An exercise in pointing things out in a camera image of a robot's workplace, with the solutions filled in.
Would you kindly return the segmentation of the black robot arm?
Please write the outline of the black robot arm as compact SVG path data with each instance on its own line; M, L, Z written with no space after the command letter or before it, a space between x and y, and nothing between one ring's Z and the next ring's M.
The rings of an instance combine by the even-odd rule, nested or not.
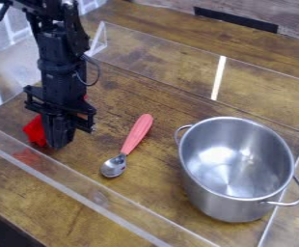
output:
M76 130L93 131L96 109L86 103L89 36L78 16L77 0L0 0L0 21L6 10L25 14L38 49L41 85L25 86L24 107L40 114L48 145L66 146Z

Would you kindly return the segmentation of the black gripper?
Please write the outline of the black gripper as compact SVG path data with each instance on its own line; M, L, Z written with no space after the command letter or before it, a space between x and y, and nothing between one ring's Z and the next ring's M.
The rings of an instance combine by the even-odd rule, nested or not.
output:
M25 86L25 108L41 115L48 145L61 149L73 140L74 131L93 131L96 109L86 103L86 62L54 66L38 61L41 86Z

